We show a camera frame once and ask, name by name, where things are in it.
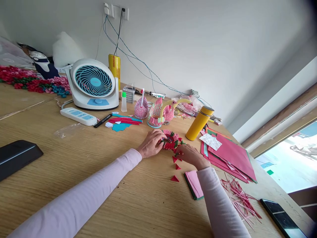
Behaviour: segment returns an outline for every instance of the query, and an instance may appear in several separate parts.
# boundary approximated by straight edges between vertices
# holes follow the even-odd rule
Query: white power strip
[[[93,126],[97,124],[97,118],[95,116],[82,112],[73,107],[64,108],[60,110],[60,113],[63,116],[78,121],[86,126]]]

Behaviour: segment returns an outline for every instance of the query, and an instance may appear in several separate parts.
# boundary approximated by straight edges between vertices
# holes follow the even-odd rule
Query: person's left hand
[[[158,144],[162,138],[166,139],[166,135],[159,129],[154,129],[148,133],[144,141],[136,149],[142,155],[142,159],[156,155],[163,148],[164,143]]]

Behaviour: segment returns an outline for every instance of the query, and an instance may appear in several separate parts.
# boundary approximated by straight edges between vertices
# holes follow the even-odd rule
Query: yellow roll
[[[121,69],[120,57],[109,54],[108,60],[109,60],[109,69],[111,73],[113,74],[115,78],[118,78],[118,88],[120,90],[121,89],[120,88],[120,69]]]
[[[203,106],[191,127],[188,129],[188,132],[185,135],[186,138],[189,140],[195,140],[213,113],[214,110],[211,107]]]

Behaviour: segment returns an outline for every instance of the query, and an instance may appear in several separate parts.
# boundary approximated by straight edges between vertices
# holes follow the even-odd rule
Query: pink sleeve
[[[27,219],[8,238],[71,238],[97,211],[142,156],[128,150],[114,162],[66,191]]]
[[[212,167],[197,171],[215,238],[251,238]]]

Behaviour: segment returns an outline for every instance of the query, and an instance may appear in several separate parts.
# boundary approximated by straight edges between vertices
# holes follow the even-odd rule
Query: fan grille
[[[92,96],[106,96],[111,92],[112,82],[102,69],[86,65],[77,69],[75,80],[78,86]]]

